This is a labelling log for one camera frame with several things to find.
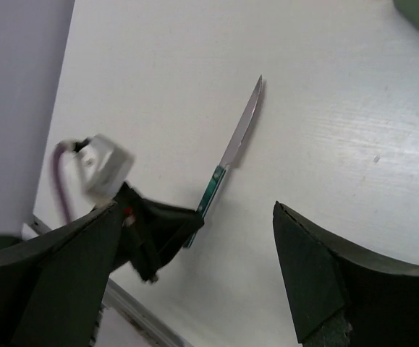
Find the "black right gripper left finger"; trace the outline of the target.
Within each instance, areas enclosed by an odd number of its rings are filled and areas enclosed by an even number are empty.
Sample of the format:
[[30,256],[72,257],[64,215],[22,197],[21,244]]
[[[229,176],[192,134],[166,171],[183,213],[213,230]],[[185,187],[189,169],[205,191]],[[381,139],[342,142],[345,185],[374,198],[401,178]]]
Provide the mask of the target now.
[[88,346],[121,227],[111,203],[0,249],[0,346]]

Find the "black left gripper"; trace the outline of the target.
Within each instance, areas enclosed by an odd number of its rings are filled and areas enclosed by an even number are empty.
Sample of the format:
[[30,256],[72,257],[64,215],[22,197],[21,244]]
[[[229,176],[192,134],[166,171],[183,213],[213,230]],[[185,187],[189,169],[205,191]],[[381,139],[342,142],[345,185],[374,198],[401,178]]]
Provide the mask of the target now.
[[127,182],[114,201],[123,220],[113,269],[130,263],[144,282],[155,283],[157,272],[204,226],[196,210],[146,199]]

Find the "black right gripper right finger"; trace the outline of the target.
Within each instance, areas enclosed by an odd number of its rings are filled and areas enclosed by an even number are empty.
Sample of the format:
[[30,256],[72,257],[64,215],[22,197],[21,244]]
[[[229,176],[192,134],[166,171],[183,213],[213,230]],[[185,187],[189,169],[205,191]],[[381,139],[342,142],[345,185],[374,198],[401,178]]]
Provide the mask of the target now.
[[273,210],[276,251],[302,346],[419,346],[419,265]]

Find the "knife with green handle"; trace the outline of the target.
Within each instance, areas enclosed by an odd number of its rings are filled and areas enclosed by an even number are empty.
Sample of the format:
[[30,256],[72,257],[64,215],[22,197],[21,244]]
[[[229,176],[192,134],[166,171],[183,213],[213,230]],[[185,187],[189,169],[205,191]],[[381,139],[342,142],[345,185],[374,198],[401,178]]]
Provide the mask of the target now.
[[243,145],[247,142],[248,133],[255,123],[255,116],[261,104],[263,96],[264,79],[261,74],[249,97],[247,105],[237,123],[232,137],[221,157],[218,165],[211,174],[203,196],[197,207],[197,212],[207,223],[216,209],[216,205],[223,194],[225,184],[228,181],[231,170],[235,167],[235,161],[242,152]]

